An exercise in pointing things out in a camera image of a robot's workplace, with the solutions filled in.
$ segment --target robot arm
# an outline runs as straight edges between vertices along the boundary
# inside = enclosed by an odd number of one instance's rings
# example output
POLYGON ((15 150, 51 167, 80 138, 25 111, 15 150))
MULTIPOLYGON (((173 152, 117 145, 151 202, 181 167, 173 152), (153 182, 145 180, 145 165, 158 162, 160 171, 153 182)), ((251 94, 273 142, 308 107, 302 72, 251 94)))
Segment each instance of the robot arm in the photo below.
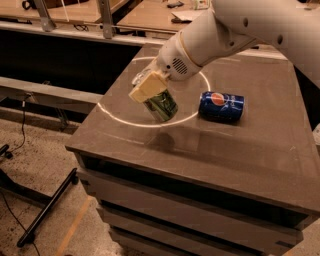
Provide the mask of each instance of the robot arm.
POLYGON ((213 9, 171 37, 134 79, 129 96, 144 102, 209 62, 264 41, 320 88, 320 12, 296 0, 212 0, 213 9))

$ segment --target metal stand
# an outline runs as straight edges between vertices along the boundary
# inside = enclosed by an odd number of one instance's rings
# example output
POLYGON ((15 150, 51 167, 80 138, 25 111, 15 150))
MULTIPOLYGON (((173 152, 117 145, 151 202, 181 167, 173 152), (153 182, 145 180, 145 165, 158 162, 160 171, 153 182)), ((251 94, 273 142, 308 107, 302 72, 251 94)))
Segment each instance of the metal stand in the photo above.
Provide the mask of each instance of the metal stand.
MULTIPOLYGON (((7 149, 9 148, 8 145, 3 146, 0 148, 0 156, 7 152, 7 149)), ((72 169, 72 171, 69 173, 68 177, 62 182, 60 187, 57 189, 57 191, 54 193, 53 196, 47 196, 45 194, 42 194, 38 191, 35 191, 33 189, 24 187, 22 185, 19 185, 12 181, 8 175, 0 169, 0 188, 3 188, 5 190, 8 190, 10 192, 13 192, 15 194, 18 194, 20 196, 23 196, 25 198, 28 198, 34 202, 43 204, 44 207, 42 208, 41 212, 37 215, 37 217, 34 219, 34 221, 31 223, 31 225, 27 228, 23 236, 19 239, 17 246, 23 247, 26 243, 32 243, 35 239, 35 231, 37 227, 41 224, 41 222, 44 220, 46 215, 50 212, 51 208, 54 206, 54 204, 57 202, 57 200, 60 198, 60 196, 63 194, 63 192, 66 190, 68 185, 72 182, 72 184, 77 184, 79 179, 76 176, 77 168, 72 169)))

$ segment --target concrete floor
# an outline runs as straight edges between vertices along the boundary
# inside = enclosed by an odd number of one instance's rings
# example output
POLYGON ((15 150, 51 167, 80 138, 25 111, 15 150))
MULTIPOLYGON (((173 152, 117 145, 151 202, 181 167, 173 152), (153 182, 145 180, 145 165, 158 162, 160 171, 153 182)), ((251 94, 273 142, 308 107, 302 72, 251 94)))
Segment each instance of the concrete floor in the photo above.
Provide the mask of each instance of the concrete floor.
MULTIPOLYGON (((11 149, 22 142, 22 111, 0 107, 0 146, 11 149)), ((58 118, 26 113, 24 146, 10 160, 0 158, 0 168, 14 181, 52 195, 78 163, 64 145, 79 123, 70 122, 63 132, 58 118)), ((28 226, 40 208, 2 190, 24 226, 28 226)), ((70 185, 48 218, 39 226, 35 243, 43 256, 141 256, 143 253, 121 248, 108 234, 95 208, 97 202, 87 196, 82 185, 70 185)), ((23 230, 7 210, 0 195, 0 256, 37 255, 32 245, 16 246, 23 230)), ((286 256, 320 255, 320 221, 304 230, 304 241, 286 256)))

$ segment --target pepsi can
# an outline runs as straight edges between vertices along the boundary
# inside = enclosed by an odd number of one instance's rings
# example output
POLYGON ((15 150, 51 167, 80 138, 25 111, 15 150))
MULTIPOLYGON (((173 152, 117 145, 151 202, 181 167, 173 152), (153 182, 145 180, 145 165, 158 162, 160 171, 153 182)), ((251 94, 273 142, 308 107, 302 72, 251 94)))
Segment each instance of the pepsi can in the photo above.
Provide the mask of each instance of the pepsi can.
POLYGON ((243 96, 204 92, 200 97, 199 115, 209 121, 237 121, 243 107, 243 96))

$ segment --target wooden table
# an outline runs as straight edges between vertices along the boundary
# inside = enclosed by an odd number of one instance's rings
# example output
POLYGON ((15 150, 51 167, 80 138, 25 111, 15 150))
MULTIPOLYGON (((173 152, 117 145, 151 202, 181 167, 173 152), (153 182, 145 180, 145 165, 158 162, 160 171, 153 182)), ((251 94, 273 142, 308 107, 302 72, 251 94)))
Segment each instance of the wooden table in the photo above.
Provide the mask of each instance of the wooden table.
MULTIPOLYGON (((23 0, 1 0, 0 17, 38 20, 40 19, 37 10, 22 8, 23 0)), ((89 0, 88 2, 66 6, 67 15, 63 7, 48 9, 53 21, 67 23, 95 23, 100 21, 101 14, 98 8, 98 0, 89 0)), ((111 12, 114 12, 127 0, 109 0, 111 12)))
POLYGON ((182 0, 181 2, 184 3, 184 6, 170 9, 167 7, 167 1, 144 0, 116 25, 121 29, 176 33, 184 28, 186 24, 172 23, 171 19, 174 16, 171 12, 191 9, 189 0, 182 0))
POLYGON ((128 98, 158 51, 141 49, 66 145, 113 239, 155 256, 284 254, 320 216, 319 156, 292 64, 216 60, 169 83, 179 111, 160 125, 128 98), (243 95, 241 120, 199 118, 207 90, 243 95))

